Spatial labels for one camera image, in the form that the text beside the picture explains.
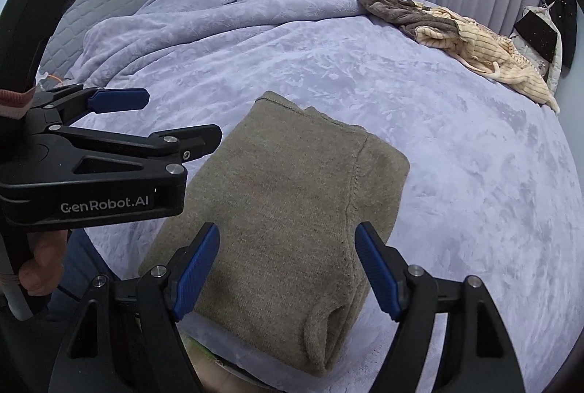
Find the left hand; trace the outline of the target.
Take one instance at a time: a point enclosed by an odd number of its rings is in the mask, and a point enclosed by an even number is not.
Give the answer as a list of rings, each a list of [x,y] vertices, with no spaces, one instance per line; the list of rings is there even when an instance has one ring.
[[[36,240],[34,257],[19,271],[20,283],[29,296],[45,296],[57,289],[64,275],[66,244],[66,231],[46,232]]]

